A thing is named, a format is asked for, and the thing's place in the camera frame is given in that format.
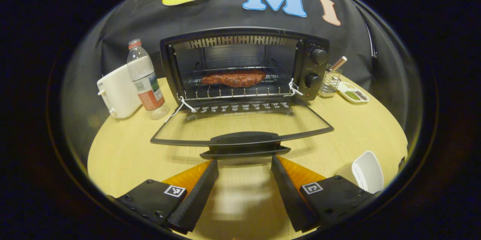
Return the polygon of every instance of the steak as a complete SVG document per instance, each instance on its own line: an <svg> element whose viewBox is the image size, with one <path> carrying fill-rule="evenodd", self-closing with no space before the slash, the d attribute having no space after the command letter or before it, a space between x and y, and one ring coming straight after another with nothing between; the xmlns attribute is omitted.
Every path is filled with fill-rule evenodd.
<svg viewBox="0 0 481 240"><path fill-rule="evenodd" d="M202 84L224 84L230 87L242 88L259 84L266 77L266 72L260 70L242 70L211 74L202 78Z"/></svg>

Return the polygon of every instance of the wire rack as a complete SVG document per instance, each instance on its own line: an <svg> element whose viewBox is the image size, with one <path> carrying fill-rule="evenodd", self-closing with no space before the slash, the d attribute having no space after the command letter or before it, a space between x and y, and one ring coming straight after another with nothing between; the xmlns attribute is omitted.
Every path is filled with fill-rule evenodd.
<svg viewBox="0 0 481 240"><path fill-rule="evenodd" d="M246 87L234 88L222 84L202 84L202 78L210 74L228 73L238 70L258 69L266 73L261 83ZM289 88L290 77L280 73L277 69L267 66L231 67L223 69L205 69L194 71L184 82L185 100L206 100L221 98L280 96L291 94Z"/></svg>

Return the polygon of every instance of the white string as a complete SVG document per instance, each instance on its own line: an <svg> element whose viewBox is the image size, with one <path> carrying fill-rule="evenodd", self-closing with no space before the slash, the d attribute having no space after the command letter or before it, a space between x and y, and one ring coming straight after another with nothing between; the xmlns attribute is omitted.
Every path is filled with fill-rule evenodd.
<svg viewBox="0 0 481 240"><path fill-rule="evenodd" d="M191 107L189 104L187 104L187 103L185 102L184 97L181 96L181 97L179 98L179 100L180 100L180 102L181 102L182 104L181 104L181 105L179 106L179 108L173 113L173 115L170 115L169 118L167 118L167 120L165 120L165 122L168 122L168 121L170 120L170 118L172 118L174 115L176 115L176 114L179 112L179 110L180 110L184 105L186 105L187 107L189 107L189 108L191 109L191 112L193 112L193 113L196 113L196 112L197 112L197 110L195 110L193 107Z"/></svg>
<svg viewBox="0 0 481 240"><path fill-rule="evenodd" d="M285 97L286 96L293 96L295 94L303 95L300 91L297 91L299 89L299 87L297 87L297 85L294 84L294 78L290 79L289 88L292 91L292 93L288 94L288 95L284 95Z"/></svg>

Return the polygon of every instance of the oven knob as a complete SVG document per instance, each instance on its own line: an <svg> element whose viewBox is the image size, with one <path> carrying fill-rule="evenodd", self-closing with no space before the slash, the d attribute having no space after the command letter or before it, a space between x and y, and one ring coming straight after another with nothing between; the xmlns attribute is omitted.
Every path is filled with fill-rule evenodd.
<svg viewBox="0 0 481 240"><path fill-rule="evenodd" d="M304 79L306 86L309 88L318 89L321 86L322 79L316 73L310 73Z"/></svg>
<svg viewBox="0 0 481 240"><path fill-rule="evenodd" d="M320 48L315 48L311 51L309 56L311 57L311 60L314 64L324 64L325 62L328 61L327 57L328 53L325 52L325 50L322 50Z"/></svg>

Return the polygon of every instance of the wire utensil holder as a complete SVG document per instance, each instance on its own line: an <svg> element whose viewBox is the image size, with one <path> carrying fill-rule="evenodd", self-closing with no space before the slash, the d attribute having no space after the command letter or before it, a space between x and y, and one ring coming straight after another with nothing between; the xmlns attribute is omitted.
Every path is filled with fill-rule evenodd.
<svg viewBox="0 0 481 240"><path fill-rule="evenodd" d="M336 94L337 87L339 86L340 74L342 74L341 69L333 70L332 65L328 64L321 88L318 92L318 96L333 97Z"/></svg>

